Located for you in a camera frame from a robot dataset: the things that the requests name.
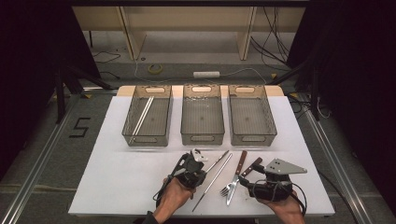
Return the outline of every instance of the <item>wire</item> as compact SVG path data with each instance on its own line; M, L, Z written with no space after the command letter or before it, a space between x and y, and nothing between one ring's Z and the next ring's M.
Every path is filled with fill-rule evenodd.
M301 212L301 213L302 213L303 216L305 216L306 208L307 208L307 201L306 201L305 193L304 193L303 189L300 188L300 186L298 186L298 185L296 185L296 184L294 184L294 183L292 183L292 182L289 182L289 183L291 183L292 185L294 185L294 186L296 186L297 188L300 189L301 193L302 193L303 196L304 196L304 203L301 202L301 200L300 200L297 196L295 196L295 195L293 194L292 191L289 191L288 189L286 189L286 188L283 186L283 184L282 184L281 182L275 182L275 181L269 182L269 181L267 181L266 179L259 179L259 180L257 180L257 181L253 184L253 188L252 188L253 196L254 196L254 198L255 198L256 200L257 200L257 199L260 199L260 198L258 198L258 197L256 196L256 190L255 190L255 188L256 188L256 185L258 185L258 183L261 182L261 181L265 181L266 183L273 183L273 184L276 184L276 185L275 185L275 189L274 189L274 191L273 191L273 196L272 196L272 199L270 200L270 202L273 202L273 201L274 201L274 198L275 198L275 196L276 196L276 190L277 190L277 189L283 189L283 190L285 190L285 191L289 194L289 196L291 196L294 200L296 200L297 203L302 207L302 212Z
M271 53L268 49L265 49L264 47L262 47L262 46L254 39L253 36L252 36L250 39L253 40L253 42L251 42L253 48L254 48L255 50L257 50L259 53L261 53L262 56L265 56L265 57L271 58L271 59L275 59L275 60L279 61L280 63L283 63L283 64L286 65L286 62L285 62L285 61L282 61L281 59L279 59L278 57L276 57L275 54ZM262 57L262 62L263 62L265 65L268 66L268 64L266 64L265 61L263 60L263 57Z
M221 76L221 77L227 77L227 76L231 76L231 75L234 75L234 74L237 74L237 73L246 71L246 70L252 70L252 71L254 71L257 75L259 75L259 77L262 79L262 81L264 81L264 85L267 84L267 81L265 81L265 79L262 77L262 75L260 75L260 73L259 73L256 69L254 69L254 68L243 68L243 69L240 69L240 70L238 70L238 71L236 71L236 72L232 72L232 73L229 73L229 74L226 74L226 75L220 75L220 76Z
M330 117L330 115L332 114L332 111L329 110L329 114L328 115L323 115L322 112L320 111L320 108L319 108L319 101L320 101L320 97L318 98L318 103L317 103L318 112L323 118L328 119Z
M310 110L310 108L309 107L307 107L307 106L305 106L305 108L306 108L306 110L303 112L303 113L301 113L301 115L299 116L299 117L297 117L297 120L303 115L303 114L305 114L306 113L306 111L308 111L308 110Z
M290 102L291 104L298 104L300 106L300 109L298 111L294 111L294 114L300 113L303 110L303 105L309 106L310 102L307 101L300 101L296 97L291 95L292 92L286 93L285 95L290 98L293 102Z
M120 54L117 54L117 53L110 53L110 52L107 52L107 51L100 51L100 52L97 53L97 54L93 54L92 57L94 58L94 57L96 57L96 56L98 56L99 54L102 54L102 53L106 53L106 54L110 54L110 55L115 55L116 57L115 57L115 58L112 58L112 59L110 59L110 60L107 60L107 61L105 61L105 62L97 62L97 61L95 61L96 63L108 63L108 62L111 62L111 61L114 61L114 60L118 59L118 58L121 56Z
M105 74L110 74L111 76L115 77L116 79L121 79L121 77L114 75L111 72L100 72L100 73L105 73Z
M355 221L355 223L359 224L358 219L356 218L355 214L353 213L352 207L349 204L349 202L347 201L346 196L341 192L341 190L339 190L334 183L325 175L323 174L320 170L318 170L318 174L320 174L323 178L325 178L327 180L327 182L329 182L330 185L332 185L332 187L335 189L335 191L337 191L338 195L340 195L341 199L344 201L344 203L346 204L347 209L349 210L350 214L353 217L353 220Z
M161 199L161 197L163 196L163 191L168 186L168 184L171 182L172 178L173 178L172 175L169 175L168 177L166 177L166 180L163 182L163 186L160 188L160 190L158 190L157 193L154 194L154 196L152 196L152 200L157 202Z
M168 82L168 81L188 81L188 80L201 79L201 80L205 80L205 81L212 82L212 83L215 83L215 84L226 84L226 83L215 82L215 81L212 81L212 80L209 80L209 79L206 79L206 78L196 78L196 77L192 77L192 78L172 78L172 79L166 79L166 80L161 80L161 81L149 80L149 79L145 79L145 78L137 76L138 63L137 63L137 60L134 60L134 62L136 64L136 67L135 67L135 70L134 70L134 77L137 78L137 79L143 80L143 81L151 82L151 83L164 83L164 82ZM232 73L229 73L229 74L225 74L225 75L220 75L220 76L221 77L227 77L227 76L231 76L231 75L234 75L234 74L246 71L246 70L254 71L262 79L262 81L264 82L264 85L267 84L267 82L264 79L264 77L254 68L243 68L243 69L240 69L238 71L235 71L235 72L232 72Z
M283 61L286 61L286 57L288 57L288 53L289 50L285 47L285 45L283 44L282 39L280 38L280 32L278 30L278 26L279 26L279 19L278 19L278 14L279 14L279 8L275 7L274 8L274 21L273 24L271 25L270 19L268 17L267 11L265 10L265 7L262 8L265 14L265 18L268 21L268 24L271 28L270 34L274 34L274 37L276 38L276 44L277 44L277 48L279 50L279 53L283 59Z
M306 200L305 193L304 193L303 189L302 189L300 186L298 186L298 185L296 185L296 184L294 184L294 183L291 183L291 184L294 185L295 187L297 187L297 188L300 190L300 192L303 194L303 196L304 196L304 203L305 203L305 206L303 206L303 203L301 202L301 200L300 200L297 196L295 196L292 192L289 192L290 196L291 196L293 199L295 199L295 200L300 204L300 206L303 208L302 214L303 214L303 216L305 216L306 209L308 208L308 202L307 202L307 200Z

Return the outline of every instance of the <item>power strip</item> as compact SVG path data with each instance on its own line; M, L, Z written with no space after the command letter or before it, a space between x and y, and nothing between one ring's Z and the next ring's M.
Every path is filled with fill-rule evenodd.
M220 77L220 72L194 72L195 78Z

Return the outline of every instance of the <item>translucent storage bin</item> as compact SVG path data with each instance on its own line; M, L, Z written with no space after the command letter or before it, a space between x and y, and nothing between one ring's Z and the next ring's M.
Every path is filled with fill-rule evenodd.
M180 132L183 145L222 144L224 120L220 85L184 85Z
M128 145L166 147L172 103L172 86L136 86L122 130Z
M276 126L263 85L229 87L231 144L271 146Z

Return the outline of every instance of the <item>person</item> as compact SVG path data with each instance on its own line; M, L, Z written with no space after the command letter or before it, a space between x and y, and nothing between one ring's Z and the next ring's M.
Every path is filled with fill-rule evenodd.
M160 204L153 213L148 211L143 224L163 224L179 207L183 206L188 199L192 199L194 193L195 189L188 189L184 187L177 178L173 178L163 192ZM270 207L285 224L304 223L300 205L291 197L281 202L269 202L261 199L257 201Z

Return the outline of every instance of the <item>white tabletop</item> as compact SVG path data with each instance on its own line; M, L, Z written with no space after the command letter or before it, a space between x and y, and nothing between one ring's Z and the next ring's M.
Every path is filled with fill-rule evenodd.
M148 210L155 210L152 197L161 188L163 179L172 172L180 157L194 148L181 144L181 97L174 97L168 147L128 147L121 131L131 99L132 97L125 96L113 97L69 214L143 216ZM273 144L270 147L233 147L229 132L228 101L226 97L222 98L226 130L222 146L196 148L201 149L202 154L209 158L204 170L226 150L230 150L233 156L195 211L191 210L225 159L207 175L203 185L198 187L194 194L194 199L188 200L179 208L174 217L273 215L274 213L268 207L250 198L243 186L237 186L229 206L226 205L225 198L219 194L219 191L231 182L242 149L247 150L243 170L258 157L262 157L262 165L268 164L274 158L279 158L306 168L307 174L290 175L291 181L304 190L308 201L306 214L313 216L334 214L332 204L320 181L287 97L270 96L268 100L277 129ZM250 182L264 178L264 175L255 171L247 176ZM295 190L299 198L304 201L302 193L297 188Z

